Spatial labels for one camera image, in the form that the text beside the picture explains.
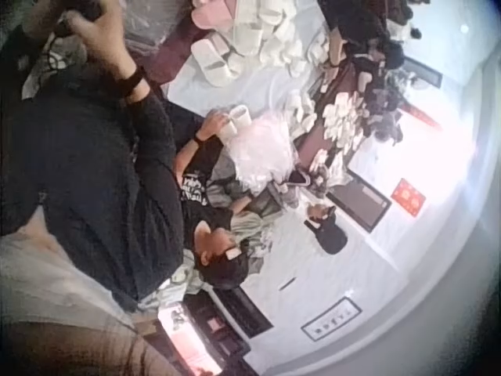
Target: person in dark clothing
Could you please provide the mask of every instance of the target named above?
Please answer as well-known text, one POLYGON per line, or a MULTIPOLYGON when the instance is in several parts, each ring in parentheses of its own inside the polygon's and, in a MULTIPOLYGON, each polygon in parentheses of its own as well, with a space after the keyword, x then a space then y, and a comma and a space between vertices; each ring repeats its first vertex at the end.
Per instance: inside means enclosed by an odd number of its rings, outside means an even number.
POLYGON ((65 4, 38 2, 44 13, 31 13, 0 53, 2 236, 42 207, 72 263, 134 310, 182 262, 172 127, 125 48, 114 0, 102 1, 95 23, 67 13, 96 63, 59 72, 33 99, 20 100, 65 4))
POLYGON ((207 198, 207 182, 223 148, 214 135, 227 122, 226 115, 210 113, 175 159, 175 175, 182 191, 185 248, 196 256, 196 268, 204 281, 220 289, 235 288, 247 277, 247 256, 230 230, 232 217, 253 198, 248 194, 229 208, 214 208, 207 198))
POLYGON ((402 46, 393 42, 381 20, 360 1, 319 0, 330 29, 329 61, 324 85, 339 73, 342 52, 359 71, 372 75, 384 66, 396 69, 403 65, 402 46))

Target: plastic bag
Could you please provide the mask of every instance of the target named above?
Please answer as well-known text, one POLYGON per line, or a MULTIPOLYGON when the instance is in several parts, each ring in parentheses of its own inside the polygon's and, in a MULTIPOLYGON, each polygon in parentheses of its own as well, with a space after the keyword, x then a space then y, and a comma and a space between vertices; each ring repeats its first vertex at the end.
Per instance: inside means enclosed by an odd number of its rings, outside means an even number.
POLYGON ((190 11, 189 0, 120 0, 127 47, 142 55, 158 51, 190 11))
POLYGON ((236 167, 236 178, 254 194, 272 180, 282 182, 294 169, 294 152, 282 114, 268 112, 239 129, 226 145, 236 167))

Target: pink slipper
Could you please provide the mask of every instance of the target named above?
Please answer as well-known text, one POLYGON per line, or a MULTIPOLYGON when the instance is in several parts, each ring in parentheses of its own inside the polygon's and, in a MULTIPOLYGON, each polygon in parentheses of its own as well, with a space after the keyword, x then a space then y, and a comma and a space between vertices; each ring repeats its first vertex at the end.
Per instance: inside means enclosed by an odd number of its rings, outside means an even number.
POLYGON ((233 18, 225 0, 212 0, 191 12, 193 23, 200 29, 227 29, 233 18))

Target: black wristband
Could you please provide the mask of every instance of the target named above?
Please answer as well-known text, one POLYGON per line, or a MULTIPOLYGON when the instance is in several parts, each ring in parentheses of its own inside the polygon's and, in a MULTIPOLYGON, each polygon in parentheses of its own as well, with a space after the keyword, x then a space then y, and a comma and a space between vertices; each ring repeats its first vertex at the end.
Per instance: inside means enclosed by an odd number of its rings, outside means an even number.
POLYGON ((198 147, 202 147, 202 145, 204 144, 204 141, 202 141, 201 139, 199 139, 197 135, 195 135, 193 137, 193 141, 196 142, 196 144, 198 145, 198 147))
POLYGON ((115 82, 115 90, 117 93, 117 96, 121 98, 127 98, 132 94, 134 91, 135 87, 139 85, 142 79, 145 77, 145 71, 142 67, 138 66, 137 69, 135 70, 134 74, 125 79, 125 80, 118 80, 115 82))

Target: crowd of people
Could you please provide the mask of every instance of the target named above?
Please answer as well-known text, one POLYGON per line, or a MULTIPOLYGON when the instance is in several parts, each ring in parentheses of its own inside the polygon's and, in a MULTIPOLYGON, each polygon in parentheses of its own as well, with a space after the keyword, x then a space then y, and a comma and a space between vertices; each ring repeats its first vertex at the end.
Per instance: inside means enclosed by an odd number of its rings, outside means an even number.
MULTIPOLYGON (((332 30, 326 83, 343 55, 369 62, 374 77, 382 62, 402 65, 401 44, 371 12, 352 1, 324 3, 332 30)), ((126 49, 119 1, 100 0, 95 22, 67 4, 36 2, 0 53, 2 362, 13 374, 174 375, 129 313, 176 271, 183 250, 205 282, 240 285, 248 265, 232 220, 254 196, 211 206, 207 181, 228 118, 211 112, 176 147, 183 125, 171 123, 126 49), (63 14, 92 59, 22 101, 63 14)), ((330 211, 316 205, 305 217, 330 211)))

